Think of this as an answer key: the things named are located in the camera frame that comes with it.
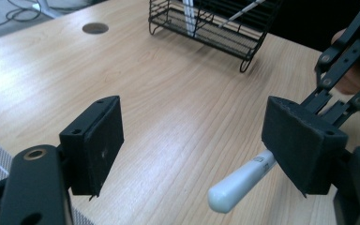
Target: gray carpet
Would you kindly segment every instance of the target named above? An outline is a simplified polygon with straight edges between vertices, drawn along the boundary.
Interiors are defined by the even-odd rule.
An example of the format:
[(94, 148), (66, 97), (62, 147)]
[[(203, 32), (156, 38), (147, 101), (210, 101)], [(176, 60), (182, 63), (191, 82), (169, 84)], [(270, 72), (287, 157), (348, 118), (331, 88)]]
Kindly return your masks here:
[[(0, 37), (24, 28), (44, 23), (52, 18), (32, 9), (37, 0), (0, 0)], [(48, 0), (51, 8), (68, 14), (88, 7), (90, 0)]]

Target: wood grain surface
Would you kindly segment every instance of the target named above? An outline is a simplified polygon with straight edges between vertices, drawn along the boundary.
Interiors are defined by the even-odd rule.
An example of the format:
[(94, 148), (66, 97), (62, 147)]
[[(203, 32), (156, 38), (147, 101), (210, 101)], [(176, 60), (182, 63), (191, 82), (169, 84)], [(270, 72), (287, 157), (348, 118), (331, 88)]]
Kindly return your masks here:
[[(72, 203), (96, 224), (335, 224), (331, 188), (307, 196), (276, 166), (229, 214), (207, 190), (264, 149), (268, 96), (301, 102), (319, 52), (268, 35), (240, 59), (167, 30), (148, 2), (115, 0), (0, 38), (0, 145), (14, 156), (58, 145), (92, 102), (121, 97), (125, 143), (99, 198)], [(105, 23), (101, 35), (83, 32)], [(360, 145), (360, 112), (341, 128)]]

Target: black wire basket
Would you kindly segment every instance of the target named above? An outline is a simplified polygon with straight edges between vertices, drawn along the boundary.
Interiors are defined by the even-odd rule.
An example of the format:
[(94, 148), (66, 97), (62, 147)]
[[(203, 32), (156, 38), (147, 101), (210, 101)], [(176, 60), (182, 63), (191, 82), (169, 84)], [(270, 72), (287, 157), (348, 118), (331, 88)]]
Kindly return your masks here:
[(159, 27), (242, 59), (245, 72), (282, 0), (150, 0), (149, 30)]

